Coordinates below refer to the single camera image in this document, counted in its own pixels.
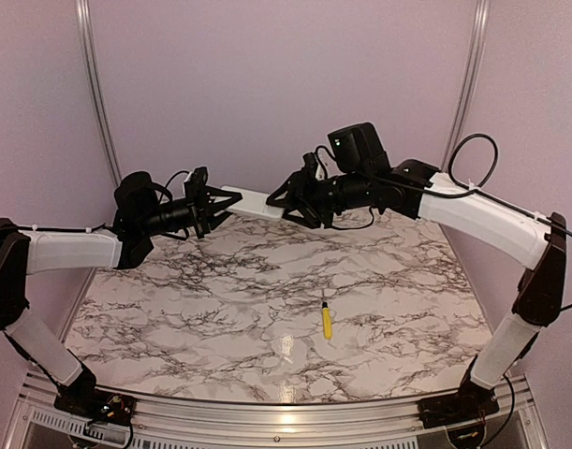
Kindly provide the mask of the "left aluminium frame post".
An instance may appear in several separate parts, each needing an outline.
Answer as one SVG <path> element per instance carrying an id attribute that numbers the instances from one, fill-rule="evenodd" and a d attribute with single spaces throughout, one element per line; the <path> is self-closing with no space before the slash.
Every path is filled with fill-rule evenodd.
<path id="1" fill-rule="evenodd" d="M 106 161 L 112 186 L 117 188 L 122 180 L 122 170 L 115 149 L 110 127 L 109 114 L 105 104 L 95 48 L 95 33 L 92 21 L 90 1 L 76 1 L 76 15 L 81 40 L 81 49 L 85 63 L 86 78 L 95 112 L 95 121 L 102 143 L 102 152 Z"/>

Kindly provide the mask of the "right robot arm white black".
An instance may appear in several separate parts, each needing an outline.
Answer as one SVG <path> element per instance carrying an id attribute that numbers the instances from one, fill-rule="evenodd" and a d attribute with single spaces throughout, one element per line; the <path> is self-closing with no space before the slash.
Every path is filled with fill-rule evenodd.
<path id="1" fill-rule="evenodd" d="M 511 365 L 526 354 L 539 331 L 561 313 L 566 270 L 564 217 L 522 211 L 480 186 L 463 186 L 450 174 L 416 159 L 393 167 L 372 123 L 339 129 L 328 140 L 340 175 L 318 179 L 321 161 L 314 153 L 305 154 L 303 168 L 266 201 L 282 209 L 285 219 L 309 228 L 331 228 L 334 216 L 346 210 L 392 210 L 463 232 L 524 267 L 511 310 L 450 398 L 449 409 L 456 417 L 472 417 Z"/>

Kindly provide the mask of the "white remote control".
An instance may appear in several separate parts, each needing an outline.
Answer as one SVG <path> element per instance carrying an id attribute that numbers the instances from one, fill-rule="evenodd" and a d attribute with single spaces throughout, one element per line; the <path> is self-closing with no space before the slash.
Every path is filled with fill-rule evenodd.
<path id="1" fill-rule="evenodd" d="M 242 199 L 240 201 L 227 208 L 228 212 L 271 222 L 278 222 L 282 219 L 285 210 L 283 208 L 268 205 L 266 203 L 269 197 L 268 194 L 228 185 L 222 186 L 221 189 L 242 195 Z"/>

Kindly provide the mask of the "aluminium frame post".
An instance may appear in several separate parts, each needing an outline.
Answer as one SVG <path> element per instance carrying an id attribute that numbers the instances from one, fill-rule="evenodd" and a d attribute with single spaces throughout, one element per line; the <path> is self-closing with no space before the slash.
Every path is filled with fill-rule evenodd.
<path id="1" fill-rule="evenodd" d="M 115 149 L 110 127 L 109 114 L 105 104 L 95 48 L 95 33 L 92 21 L 90 1 L 76 1 L 76 15 L 81 40 L 81 49 L 85 63 L 86 78 L 95 112 L 95 121 L 102 143 L 102 152 L 106 161 L 112 186 L 117 188 L 122 180 L 122 170 Z"/>
<path id="2" fill-rule="evenodd" d="M 460 94 L 440 165 L 444 171 L 447 170 L 447 164 L 451 159 L 453 150 L 462 139 L 463 129 L 466 125 L 472 101 L 477 91 L 478 76 L 486 46 L 490 11 L 490 0 L 478 0 L 475 2 L 474 18 L 472 19 L 471 35 L 462 74 Z"/>

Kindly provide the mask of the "front aluminium rail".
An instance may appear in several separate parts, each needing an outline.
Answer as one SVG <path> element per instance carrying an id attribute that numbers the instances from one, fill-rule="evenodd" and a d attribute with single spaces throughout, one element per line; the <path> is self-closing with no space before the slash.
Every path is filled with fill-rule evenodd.
<path id="1" fill-rule="evenodd" d="M 317 404 L 262 404 L 164 398 L 134 393 L 131 427 L 85 425 L 54 409 L 56 391 L 27 374 L 6 448 L 448 448 L 479 420 L 426 428 L 424 396 Z"/>

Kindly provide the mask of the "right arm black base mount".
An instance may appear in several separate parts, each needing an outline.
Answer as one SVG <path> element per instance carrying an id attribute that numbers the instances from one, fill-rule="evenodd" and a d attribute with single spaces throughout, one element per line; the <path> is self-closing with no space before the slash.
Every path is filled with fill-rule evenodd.
<path id="1" fill-rule="evenodd" d="M 419 420 L 425 428 L 455 425 L 482 419 L 498 413 L 500 407 L 493 397 L 478 399 L 459 393 L 423 398 L 418 402 Z"/>

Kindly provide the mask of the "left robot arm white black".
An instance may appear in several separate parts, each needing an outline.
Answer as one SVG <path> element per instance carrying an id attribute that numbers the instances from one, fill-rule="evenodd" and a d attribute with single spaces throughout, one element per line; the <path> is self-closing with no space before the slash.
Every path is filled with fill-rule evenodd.
<path id="1" fill-rule="evenodd" d="M 0 331 L 81 414 L 100 413 L 104 396 L 95 389 L 94 374 L 30 312 L 27 277 L 57 269 L 136 268 L 152 251 L 154 236 L 193 231 L 205 237 L 242 200 L 240 193 L 211 187 L 207 179 L 206 167 L 195 169 L 186 177 L 183 197 L 176 199 L 149 173 L 131 173 L 114 192 L 117 210 L 111 227 L 50 230 L 0 218 Z"/>

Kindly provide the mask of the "yellow handled screwdriver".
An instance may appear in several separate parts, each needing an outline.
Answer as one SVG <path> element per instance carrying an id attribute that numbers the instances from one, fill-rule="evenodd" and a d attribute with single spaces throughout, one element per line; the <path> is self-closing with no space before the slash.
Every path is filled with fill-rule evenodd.
<path id="1" fill-rule="evenodd" d="M 321 319 L 322 319 L 322 329 L 323 336 L 326 340 L 331 340 L 333 336 L 333 320 L 336 316 L 336 312 L 330 307 L 329 300 L 327 298 L 324 289 L 321 290 Z"/>

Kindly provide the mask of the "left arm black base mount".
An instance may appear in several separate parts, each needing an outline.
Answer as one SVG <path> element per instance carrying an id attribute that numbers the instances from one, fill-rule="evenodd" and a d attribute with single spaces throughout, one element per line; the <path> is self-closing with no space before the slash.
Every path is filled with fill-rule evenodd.
<path id="1" fill-rule="evenodd" d="M 94 423 L 111 423 L 125 427 L 131 424 L 135 405 L 136 399 L 132 396 L 99 389 L 83 397 L 58 394 L 54 401 L 54 408 L 62 412 L 87 418 Z"/>

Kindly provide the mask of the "right aluminium frame post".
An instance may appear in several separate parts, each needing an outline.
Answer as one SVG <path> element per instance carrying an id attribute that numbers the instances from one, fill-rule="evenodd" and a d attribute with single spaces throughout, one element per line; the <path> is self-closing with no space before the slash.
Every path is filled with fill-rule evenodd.
<path id="1" fill-rule="evenodd" d="M 478 76 L 486 46 L 490 11 L 490 0 L 478 0 L 475 2 L 474 18 L 472 19 L 471 35 L 462 74 L 460 94 L 440 165 L 444 171 L 447 170 L 447 164 L 451 159 L 453 150 L 462 139 L 463 129 L 466 125 L 472 101 L 477 91 Z"/>

